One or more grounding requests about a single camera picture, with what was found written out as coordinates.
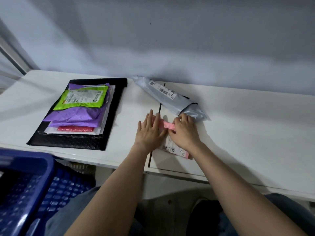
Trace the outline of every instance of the right hand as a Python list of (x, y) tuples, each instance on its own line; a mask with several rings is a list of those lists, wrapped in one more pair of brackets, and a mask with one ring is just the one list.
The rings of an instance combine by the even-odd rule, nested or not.
[(193, 118), (183, 113), (179, 115), (178, 118), (174, 119), (174, 123), (176, 133), (172, 130), (168, 130), (168, 134), (177, 146), (191, 153), (192, 147), (202, 143)]

